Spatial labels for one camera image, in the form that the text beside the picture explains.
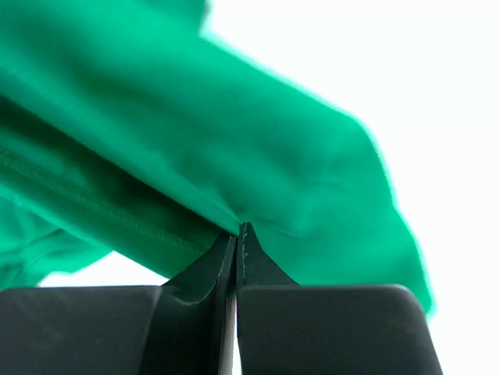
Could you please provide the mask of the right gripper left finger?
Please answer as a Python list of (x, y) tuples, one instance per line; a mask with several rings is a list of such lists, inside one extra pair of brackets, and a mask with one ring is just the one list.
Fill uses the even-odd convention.
[(236, 238), (160, 286), (1, 293), (4, 374), (229, 374)]

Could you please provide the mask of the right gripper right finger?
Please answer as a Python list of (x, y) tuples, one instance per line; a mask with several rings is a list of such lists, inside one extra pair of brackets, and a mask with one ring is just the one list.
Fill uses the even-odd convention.
[(250, 223), (240, 228), (236, 270), (245, 374), (442, 371), (424, 312), (402, 286), (297, 284), (263, 251)]

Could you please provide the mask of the green t shirt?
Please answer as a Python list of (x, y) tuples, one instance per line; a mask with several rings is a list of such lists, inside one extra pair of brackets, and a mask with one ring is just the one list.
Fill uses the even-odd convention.
[(1, 286), (117, 251), (171, 278), (249, 222), (308, 285), (434, 302), (363, 126), (204, 39), (201, 1), (1, 4)]

